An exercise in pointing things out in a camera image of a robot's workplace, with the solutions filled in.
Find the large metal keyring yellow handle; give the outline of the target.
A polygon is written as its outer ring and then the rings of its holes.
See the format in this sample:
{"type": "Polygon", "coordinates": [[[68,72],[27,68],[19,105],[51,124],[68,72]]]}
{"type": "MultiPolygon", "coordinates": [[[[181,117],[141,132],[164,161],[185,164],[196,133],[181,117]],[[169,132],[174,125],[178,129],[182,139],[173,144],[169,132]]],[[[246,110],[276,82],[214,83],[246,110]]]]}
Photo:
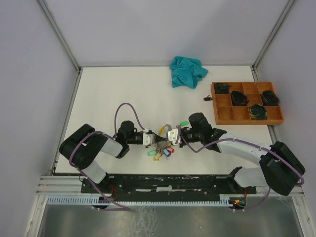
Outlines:
{"type": "MultiPolygon", "coordinates": [[[[168,138],[167,133],[172,130],[171,125],[166,124],[164,125],[159,133],[158,136],[162,138],[168,138]]],[[[166,159],[174,153],[174,149],[172,148],[172,143],[169,140],[166,141],[159,141],[156,143],[156,148],[152,151],[147,152],[147,156],[153,157],[154,161],[159,161],[162,156],[165,156],[166,159]]]]}

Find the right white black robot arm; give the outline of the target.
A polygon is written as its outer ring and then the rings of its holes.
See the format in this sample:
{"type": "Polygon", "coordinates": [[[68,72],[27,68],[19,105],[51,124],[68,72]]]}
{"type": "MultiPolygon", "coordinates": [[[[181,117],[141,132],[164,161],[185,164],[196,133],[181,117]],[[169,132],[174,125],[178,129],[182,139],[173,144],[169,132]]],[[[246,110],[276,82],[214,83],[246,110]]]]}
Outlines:
{"type": "Polygon", "coordinates": [[[167,133],[172,145],[190,146],[199,142],[204,149],[229,154],[247,160],[256,168],[237,167],[229,178],[227,189],[238,193],[247,187],[269,187],[282,196],[288,196],[294,187],[301,186],[305,180],[304,166],[289,147],[280,141],[274,144],[254,143],[236,137],[225,130],[213,128],[203,113],[189,116],[190,127],[178,125],[167,133]]]}

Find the blue key tag key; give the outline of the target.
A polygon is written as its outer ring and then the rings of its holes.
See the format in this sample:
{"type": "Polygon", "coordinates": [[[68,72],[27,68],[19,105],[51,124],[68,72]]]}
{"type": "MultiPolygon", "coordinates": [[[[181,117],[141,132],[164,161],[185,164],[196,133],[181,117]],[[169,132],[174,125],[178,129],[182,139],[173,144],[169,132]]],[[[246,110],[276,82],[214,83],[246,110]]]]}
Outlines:
{"type": "Polygon", "coordinates": [[[172,147],[166,148],[166,150],[168,151],[167,157],[171,156],[171,154],[175,152],[175,150],[172,147]]]}

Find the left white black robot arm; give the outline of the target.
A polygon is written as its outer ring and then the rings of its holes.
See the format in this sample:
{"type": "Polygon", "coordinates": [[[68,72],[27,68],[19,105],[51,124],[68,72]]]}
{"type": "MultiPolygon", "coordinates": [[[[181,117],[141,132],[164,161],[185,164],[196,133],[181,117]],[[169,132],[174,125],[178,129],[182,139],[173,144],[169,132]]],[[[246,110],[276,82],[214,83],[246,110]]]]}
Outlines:
{"type": "Polygon", "coordinates": [[[106,171],[95,160],[100,152],[122,158],[129,152],[130,145],[150,146],[166,141],[167,138],[151,130],[138,132],[129,120],[121,123],[116,138],[109,138],[89,124],[84,124],[60,145],[59,153],[72,167],[92,180],[92,187],[97,192],[103,193],[109,188],[109,180],[106,171]]]}

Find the green tag key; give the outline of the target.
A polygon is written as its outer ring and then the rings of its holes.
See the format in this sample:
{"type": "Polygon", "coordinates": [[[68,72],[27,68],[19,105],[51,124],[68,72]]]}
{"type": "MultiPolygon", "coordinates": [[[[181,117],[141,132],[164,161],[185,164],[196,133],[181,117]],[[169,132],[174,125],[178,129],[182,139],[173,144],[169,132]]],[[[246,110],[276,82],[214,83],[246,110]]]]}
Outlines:
{"type": "Polygon", "coordinates": [[[185,127],[189,124],[188,121],[183,121],[183,122],[180,122],[178,125],[177,125],[177,128],[181,128],[181,127],[185,127]]]}

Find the yellow key tag key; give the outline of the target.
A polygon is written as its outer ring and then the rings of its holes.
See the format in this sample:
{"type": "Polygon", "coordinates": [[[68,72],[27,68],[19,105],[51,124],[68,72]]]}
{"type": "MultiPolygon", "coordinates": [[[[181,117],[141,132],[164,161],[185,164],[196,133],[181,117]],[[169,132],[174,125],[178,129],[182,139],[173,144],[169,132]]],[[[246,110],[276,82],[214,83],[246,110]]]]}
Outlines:
{"type": "Polygon", "coordinates": [[[162,153],[157,151],[156,154],[154,155],[154,161],[159,161],[161,156],[162,156],[162,153]]]}

